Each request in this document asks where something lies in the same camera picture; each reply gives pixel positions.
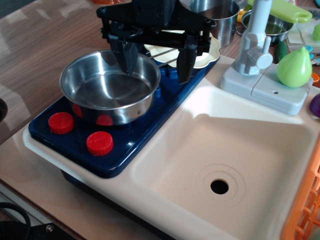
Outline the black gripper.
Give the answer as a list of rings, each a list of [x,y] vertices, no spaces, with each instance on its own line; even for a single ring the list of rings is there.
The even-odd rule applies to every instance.
[[[196,57],[210,49],[216,22],[187,9],[179,0],[132,0],[101,6],[102,37],[107,39],[120,69],[132,75],[138,59],[137,44],[179,50],[179,84],[190,80]]]

